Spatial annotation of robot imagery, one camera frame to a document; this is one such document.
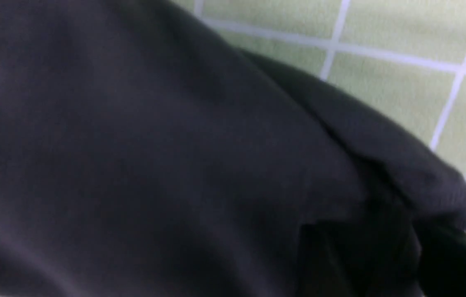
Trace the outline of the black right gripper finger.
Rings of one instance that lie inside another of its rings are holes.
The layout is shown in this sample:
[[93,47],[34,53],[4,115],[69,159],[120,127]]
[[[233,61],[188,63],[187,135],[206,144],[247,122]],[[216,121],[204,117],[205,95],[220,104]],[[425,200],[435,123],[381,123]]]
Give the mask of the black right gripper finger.
[[418,224],[416,234],[425,297],[466,297],[466,233],[440,224]]

